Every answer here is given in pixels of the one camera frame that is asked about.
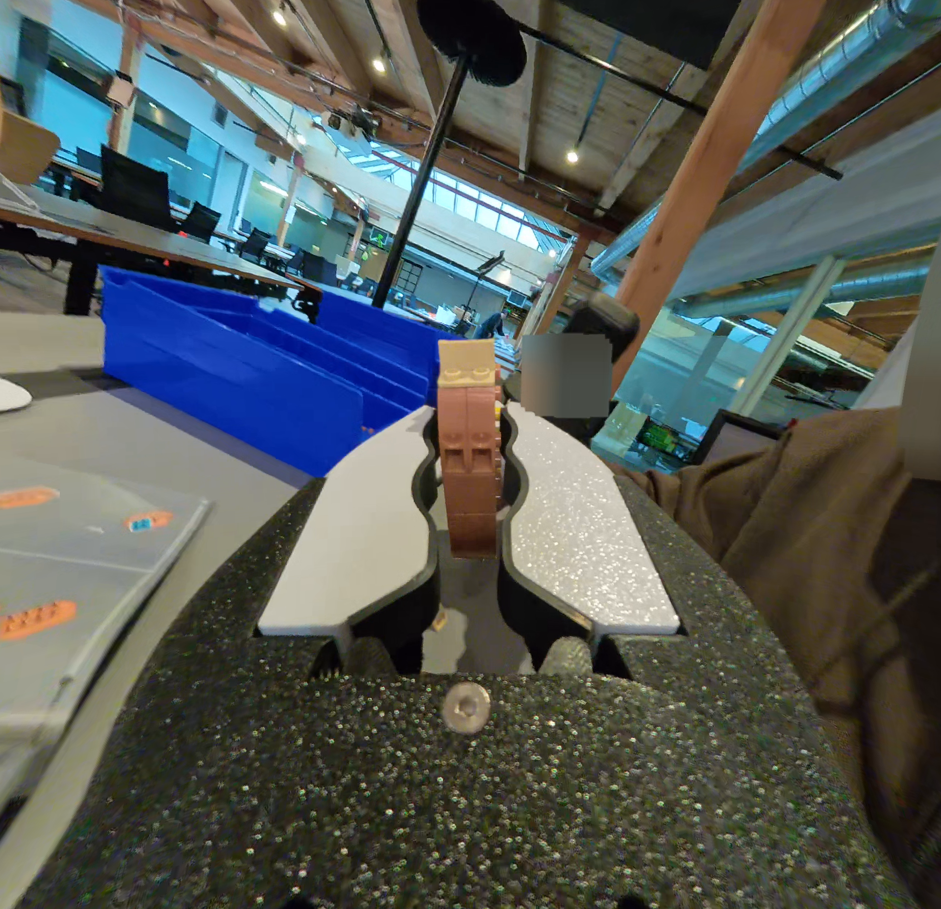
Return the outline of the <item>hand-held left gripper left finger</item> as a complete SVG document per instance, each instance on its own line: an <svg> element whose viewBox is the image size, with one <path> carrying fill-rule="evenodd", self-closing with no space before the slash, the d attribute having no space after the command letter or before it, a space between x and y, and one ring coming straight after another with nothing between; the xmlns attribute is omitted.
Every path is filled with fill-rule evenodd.
<svg viewBox="0 0 941 909"><path fill-rule="evenodd" d="M329 471L259 635L325 638L341 660L372 638L400 674L421 671L424 634L441 609L434 416L420 407Z"/></svg>

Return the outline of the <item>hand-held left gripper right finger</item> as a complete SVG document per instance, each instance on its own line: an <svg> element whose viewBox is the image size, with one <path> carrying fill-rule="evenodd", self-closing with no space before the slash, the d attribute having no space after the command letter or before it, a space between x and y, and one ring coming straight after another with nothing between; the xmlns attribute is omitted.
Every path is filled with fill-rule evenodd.
<svg viewBox="0 0 941 909"><path fill-rule="evenodd" d="M615 636L678 635L679 614L614 473L518 403L501 418L510 503L499 609L534 669L561 639L585 644L594 659Z"/></svg>

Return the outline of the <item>brown and tan brick model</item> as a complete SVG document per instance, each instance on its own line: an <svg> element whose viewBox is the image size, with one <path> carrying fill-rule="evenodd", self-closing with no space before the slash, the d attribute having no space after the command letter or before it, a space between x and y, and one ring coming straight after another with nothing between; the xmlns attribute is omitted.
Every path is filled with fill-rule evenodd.
<svg viewBox="0 0 941 909"><path fill-rule="evenodd" d="M453 557L498 551L502 500L502 393L490 339L441 339L438 448Z"/></svg>

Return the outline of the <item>person's right forearm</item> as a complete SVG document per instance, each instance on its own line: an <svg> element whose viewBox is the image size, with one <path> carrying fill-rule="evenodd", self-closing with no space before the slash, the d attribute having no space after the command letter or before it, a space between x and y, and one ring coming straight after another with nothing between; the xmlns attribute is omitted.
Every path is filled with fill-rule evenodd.
<svg viewBox="0 0 941 909"><path fill-rule="evenodd" d="M773 445L631 480L717 562L787 652L870 827L940 901L939 482L900 408L797 421Z"/></svg>

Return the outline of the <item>grey desk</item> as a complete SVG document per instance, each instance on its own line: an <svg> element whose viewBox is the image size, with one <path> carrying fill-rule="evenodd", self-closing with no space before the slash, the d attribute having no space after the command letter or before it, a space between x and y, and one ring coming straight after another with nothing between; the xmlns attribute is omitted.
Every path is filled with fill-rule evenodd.
<svg viewBox="0 0 941 909"><path fill-rule="evenodd" d="M316 484L124 388L41 402L2 448L213 503L96 680L2 840L2 907L540 907L533 836L497 839L507 778L459 750L446 688L520 692L496 597L448 595L411 682L326 672L255 636Z"/></svg>

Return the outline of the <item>wooden support column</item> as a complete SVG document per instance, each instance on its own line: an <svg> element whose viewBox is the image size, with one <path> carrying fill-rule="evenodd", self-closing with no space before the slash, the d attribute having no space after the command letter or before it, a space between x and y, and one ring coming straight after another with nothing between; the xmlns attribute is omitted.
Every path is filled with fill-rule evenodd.
<svg viewBox="0 0 941 909"><path fill-rule="evenodd" d="M614 365L618 390L826 0L764 0L618 288L639 319Z"/></svg>

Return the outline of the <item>large blue plastic bin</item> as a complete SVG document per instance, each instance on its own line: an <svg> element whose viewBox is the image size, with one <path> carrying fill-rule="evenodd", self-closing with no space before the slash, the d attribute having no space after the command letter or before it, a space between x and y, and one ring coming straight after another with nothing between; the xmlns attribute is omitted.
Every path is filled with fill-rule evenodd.
<svg viewBox="0 0 941 909"><path fill-rule="evenodd" d="M427 405L417 374L292 306L105 267L103 368L279 462L324 477Z"/></svg>

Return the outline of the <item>grey instruction booklet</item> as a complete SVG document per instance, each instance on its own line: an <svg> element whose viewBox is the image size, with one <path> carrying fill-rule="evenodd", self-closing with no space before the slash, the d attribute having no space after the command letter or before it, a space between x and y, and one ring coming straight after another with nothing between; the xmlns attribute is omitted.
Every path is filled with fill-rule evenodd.
<svg viewBox="0 0 941 909"><path fill-rule="evenodd" d="M198 496L2 454L3 749L56 743L211 508Z"/></svg>

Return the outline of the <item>ceiling projector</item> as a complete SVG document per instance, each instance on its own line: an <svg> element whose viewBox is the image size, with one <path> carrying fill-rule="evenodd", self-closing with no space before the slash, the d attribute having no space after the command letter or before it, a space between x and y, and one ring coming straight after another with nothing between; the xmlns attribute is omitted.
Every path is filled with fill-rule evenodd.
<svg viewBox="0 0 941 909"><path fill-rule="evenodd" d="M321 126L335 143L346 147L370 145L377 138L381 118L355 105L352 109L323 111Z"/></svg>

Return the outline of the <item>black round-head pole lamp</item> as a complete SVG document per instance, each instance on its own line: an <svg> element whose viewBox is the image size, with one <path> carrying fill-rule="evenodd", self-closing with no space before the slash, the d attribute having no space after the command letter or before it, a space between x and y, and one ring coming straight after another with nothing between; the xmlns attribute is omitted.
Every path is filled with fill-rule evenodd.
<svg viewBox="0 0 941 909"><path fill-rule="evenodd" d="M372 297L371 305L378 309L384 308L396 279L465 80L505 88L520 79L527 63L517 23L495 0L417 0L417 19L431 45L453 69Z"/></svg>

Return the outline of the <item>long wooden table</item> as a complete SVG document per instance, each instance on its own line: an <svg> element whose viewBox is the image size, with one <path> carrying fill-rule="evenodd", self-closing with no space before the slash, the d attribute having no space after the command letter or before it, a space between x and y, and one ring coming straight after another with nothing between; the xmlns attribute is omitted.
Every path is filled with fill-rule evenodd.
<svg viewBox="0 0 941 909"><path fill-rule="evenodd" d="M288 280L210 244L35 187L4 181L1 195L2 250L51 256L69 265L65 315L88 316L100 267L133 266L143 258L157 267L168 262L170 267L187 265L289 290L318 291L310 282Z"/></svg>

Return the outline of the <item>wooden-framed black monitor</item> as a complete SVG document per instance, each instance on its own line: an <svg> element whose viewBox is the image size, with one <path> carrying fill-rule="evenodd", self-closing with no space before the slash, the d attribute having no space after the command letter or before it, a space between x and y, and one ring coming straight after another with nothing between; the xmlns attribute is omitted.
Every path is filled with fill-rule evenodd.
<svg viewBox="0 0 941 909"><path fill-rule="evenodd" d="M59 147L60 140L53 131L1 109L1 174L11 183L35 183Z"/></svg>

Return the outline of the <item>large silver air duct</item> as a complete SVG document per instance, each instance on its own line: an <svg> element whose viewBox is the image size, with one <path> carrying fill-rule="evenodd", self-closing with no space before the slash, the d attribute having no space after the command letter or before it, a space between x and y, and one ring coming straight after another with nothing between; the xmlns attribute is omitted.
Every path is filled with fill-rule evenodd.
<svg viewBox="0 0 941 909"><path fill-rule="evenodd" d="M788 79L734 173L788 141L939 33L939 0L874 0Z"/></svg>

